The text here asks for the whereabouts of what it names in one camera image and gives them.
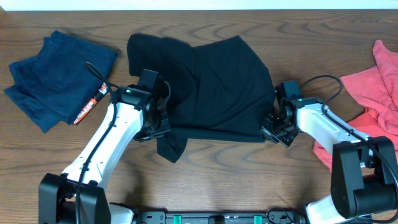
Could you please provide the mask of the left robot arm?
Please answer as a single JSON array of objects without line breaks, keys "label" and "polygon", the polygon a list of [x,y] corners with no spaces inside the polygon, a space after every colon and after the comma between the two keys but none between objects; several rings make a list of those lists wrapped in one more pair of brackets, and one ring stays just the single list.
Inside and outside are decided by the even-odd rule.
[{"label": "left robot arm", "polygon": [[106,198],[108,182],[127,145],[170,131],[159,98],[169,90],[157,72],[143,70],[137,84],[112,93],[106,116],[80,155],[60,175],[39,185],[39,223],[135,223],[134,210]]}]

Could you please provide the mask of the red t-shirt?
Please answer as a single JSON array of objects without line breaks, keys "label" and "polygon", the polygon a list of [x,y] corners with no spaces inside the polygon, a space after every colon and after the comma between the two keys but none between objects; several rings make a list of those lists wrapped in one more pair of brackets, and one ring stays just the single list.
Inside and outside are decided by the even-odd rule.
[{"label": "red t-shirt", "polygon": [[365,107],[348,124],[372,137],[388,137],[397,150],[397,53],[376,40],[373,56],[374,67],[341,77],[347,92]]}]

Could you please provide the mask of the black t-shirt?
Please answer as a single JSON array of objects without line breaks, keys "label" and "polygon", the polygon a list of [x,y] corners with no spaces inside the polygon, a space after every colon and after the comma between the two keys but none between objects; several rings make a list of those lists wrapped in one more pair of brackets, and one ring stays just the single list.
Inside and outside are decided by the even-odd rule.
[{"label": "black t-shirt", "polygon": [[261,124],[274,109],[268,68],[240,36],[192,47],[170,37],[133,34],[129,73],[158,72],[169,83],[171,130],[157,153],[175,163],[189,139],[265,142]]}]

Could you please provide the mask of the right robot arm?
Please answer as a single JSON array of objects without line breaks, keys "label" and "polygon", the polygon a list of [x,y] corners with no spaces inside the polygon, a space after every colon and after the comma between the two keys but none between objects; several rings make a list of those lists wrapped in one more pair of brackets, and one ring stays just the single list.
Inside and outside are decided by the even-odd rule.
[{"label": "right robot arm", "polygon": [[320,99],[302,96],[295,80],[276,86],[275,95],[280,111],[263,122],[265,139],[289,147],[307,133],[332,156],[330,195],[307,205],[309,223],[371,223],[371,214],[397,210],[397,159],[389,138],[358,131]]}]

